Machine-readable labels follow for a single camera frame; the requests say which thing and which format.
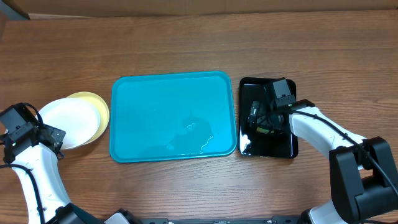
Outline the yellow plate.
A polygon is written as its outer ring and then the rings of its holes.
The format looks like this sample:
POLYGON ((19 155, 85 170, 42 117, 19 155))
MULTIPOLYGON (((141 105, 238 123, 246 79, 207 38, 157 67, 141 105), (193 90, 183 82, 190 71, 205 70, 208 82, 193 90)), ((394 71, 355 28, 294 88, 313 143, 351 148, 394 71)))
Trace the yellow plate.
POLYGON ((68 98, 79 98, 81 100, 88 101, 98 110, 100 116, 99 128, 97 129, 96 133, 87 142, 84 143, 84 145, 97 140, 105 132, 109 124, 110 112, 109 107, 104 99, 102 99, 102 97, 100 97, 96 93, 88 91, 73 93, 69 95, 68 98))

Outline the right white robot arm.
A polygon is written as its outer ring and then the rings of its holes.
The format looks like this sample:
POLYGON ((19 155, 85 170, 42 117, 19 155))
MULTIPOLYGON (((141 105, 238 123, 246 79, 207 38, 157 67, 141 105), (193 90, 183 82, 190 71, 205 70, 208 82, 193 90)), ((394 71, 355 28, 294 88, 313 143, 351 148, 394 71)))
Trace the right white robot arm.
POLYGON ((346 130, 308 100, 254 101, 248 125, 272 140, 281 134, 302 138, 329 160, 330 201, 292 223, 374 223, 375 216, 397 210, 397 167, 385 139, 346 130))

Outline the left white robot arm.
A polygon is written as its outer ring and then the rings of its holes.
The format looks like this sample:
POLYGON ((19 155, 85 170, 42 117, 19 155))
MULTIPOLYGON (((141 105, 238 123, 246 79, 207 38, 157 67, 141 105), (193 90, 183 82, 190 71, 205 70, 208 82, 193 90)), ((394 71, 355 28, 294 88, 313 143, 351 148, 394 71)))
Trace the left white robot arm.
POLYGON ((72 203, 58 171, 61 142, 54 135, 61 133, 27 123, 1 136, 3 167, 11 168, 21 182, 29 223, 139 223, 125 210, 101 220, 72 203))

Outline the white plate with stain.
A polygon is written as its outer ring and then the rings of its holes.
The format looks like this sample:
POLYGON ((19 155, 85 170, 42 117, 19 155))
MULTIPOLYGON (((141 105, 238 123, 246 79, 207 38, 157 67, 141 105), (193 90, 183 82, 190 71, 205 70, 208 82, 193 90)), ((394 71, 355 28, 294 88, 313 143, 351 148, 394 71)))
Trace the white plate with stain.
POLYGON ((101 118, 90 102, 79 98, 62 98, 45 105, 40 111, 45 124, 66 132, 61 149, 84 145, 97 132, 101 118))

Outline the green yellow sponge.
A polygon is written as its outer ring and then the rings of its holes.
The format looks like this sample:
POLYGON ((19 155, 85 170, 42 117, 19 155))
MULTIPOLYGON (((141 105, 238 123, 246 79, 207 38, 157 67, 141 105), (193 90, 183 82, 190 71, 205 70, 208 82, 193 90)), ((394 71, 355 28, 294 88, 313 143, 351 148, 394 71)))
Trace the green yellow sponge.
POLYGON ((256 128, 256 132, 261 133, 261 134, 274 134, 274 130, 270 127, 260 127, 258 126, 256 128))

